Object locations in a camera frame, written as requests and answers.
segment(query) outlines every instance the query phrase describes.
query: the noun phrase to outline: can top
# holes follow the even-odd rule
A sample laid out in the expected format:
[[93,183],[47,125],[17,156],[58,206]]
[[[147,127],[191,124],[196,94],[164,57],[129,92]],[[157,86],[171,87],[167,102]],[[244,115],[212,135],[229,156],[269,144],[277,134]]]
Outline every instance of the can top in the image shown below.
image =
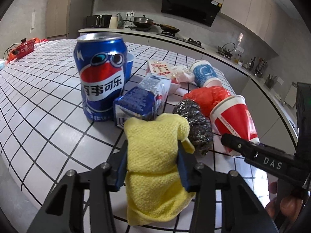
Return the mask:
[[77,38],[78,42],[102,42],[122,39],[122,36],[112,32],[97,32],[82,35]]

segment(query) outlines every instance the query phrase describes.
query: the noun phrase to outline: white tablecloth with black grid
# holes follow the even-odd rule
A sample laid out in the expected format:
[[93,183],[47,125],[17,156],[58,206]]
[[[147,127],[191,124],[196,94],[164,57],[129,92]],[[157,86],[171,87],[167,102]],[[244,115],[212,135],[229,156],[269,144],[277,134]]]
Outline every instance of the white tablecloth with black grid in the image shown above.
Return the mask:
[[[36,49],[0,71],[0,145],[1,156],[22,192],[40,208],[45,197],[66,171],[84,172],[105,162],[126,139],[114,123],[92,122],[81,107],[80,77],[74,62],[76,40],[57,40]],[[126,43],[136,56],[126,93],[145,76],[148,59],[164,60],[172,65],[190,67],[193,58],[150,46]],[[223,73],[215,69],[223,87],[234,94]],[[196,86],[182,83],[170,95],[164,112],[171,113],[182,96]],[[213,129],[214,150],[199,161],[211,169],[227,173],[236,169],[254,190],[263,205],[269,202],[266,173],[250,167],[242,158],[231,158]],[[215,232],[221,227],[221,195],[216,191]],[[89,192],[84,197],[84,228],[89,228]],[[110,193],[117,232],[187,232],[194,202],[177,218],[167,223],[128,226],[125,187]]]

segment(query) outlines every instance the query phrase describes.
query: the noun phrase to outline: brown refrigerator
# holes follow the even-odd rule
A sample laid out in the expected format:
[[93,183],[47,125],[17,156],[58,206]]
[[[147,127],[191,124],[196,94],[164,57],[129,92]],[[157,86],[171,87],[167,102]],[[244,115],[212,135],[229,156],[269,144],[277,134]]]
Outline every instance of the brown refrigerator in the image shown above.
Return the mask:
[[93,0],[48,0],[46,7],[46,36],[50,40],[72,39],[85,27],[91,15]]

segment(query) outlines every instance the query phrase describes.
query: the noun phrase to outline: pepsi can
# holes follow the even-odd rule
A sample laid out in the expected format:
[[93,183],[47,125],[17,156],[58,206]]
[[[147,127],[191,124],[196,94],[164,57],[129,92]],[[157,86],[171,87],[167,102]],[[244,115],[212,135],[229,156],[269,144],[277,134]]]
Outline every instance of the pepsi can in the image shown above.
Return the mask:
[[119,34],[100,32],[77,38],[74,59],[87,118],[113,120],[113,101],[122,94],[125,83],[126,56],[127,48]]

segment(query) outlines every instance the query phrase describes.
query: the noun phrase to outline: range hood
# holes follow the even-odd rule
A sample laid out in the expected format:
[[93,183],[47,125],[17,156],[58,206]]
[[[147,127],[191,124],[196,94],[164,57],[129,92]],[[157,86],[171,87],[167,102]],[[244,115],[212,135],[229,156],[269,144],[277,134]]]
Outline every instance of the range hood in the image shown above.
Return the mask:
[[221,6],[213,0],[162,0],[161,12],[211,26]]

